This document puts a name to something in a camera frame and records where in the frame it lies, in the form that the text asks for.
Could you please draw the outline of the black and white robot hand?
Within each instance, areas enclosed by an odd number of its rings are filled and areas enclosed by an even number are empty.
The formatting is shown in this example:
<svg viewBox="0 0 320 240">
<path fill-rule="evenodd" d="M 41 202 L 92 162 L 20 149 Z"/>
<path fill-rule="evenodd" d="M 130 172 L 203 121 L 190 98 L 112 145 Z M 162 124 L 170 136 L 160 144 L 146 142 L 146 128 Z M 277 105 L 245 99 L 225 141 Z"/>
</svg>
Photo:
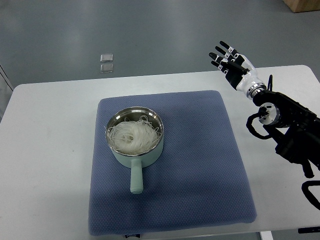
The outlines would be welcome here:
<svg viewBox="0 0 320 240">
<path fill-rule="evenodd" d="M 267 86 L 258 78 L 258 72 L 248 58 L 240 54 L 235 48 L 219 42 L 215 49 L 218 54 L 211 52 L 211 64 L 217 67 L 224 75 L 228 83 L 236 90 L 243 92 L 248 99 L 267 89 Z"/>
</svg>

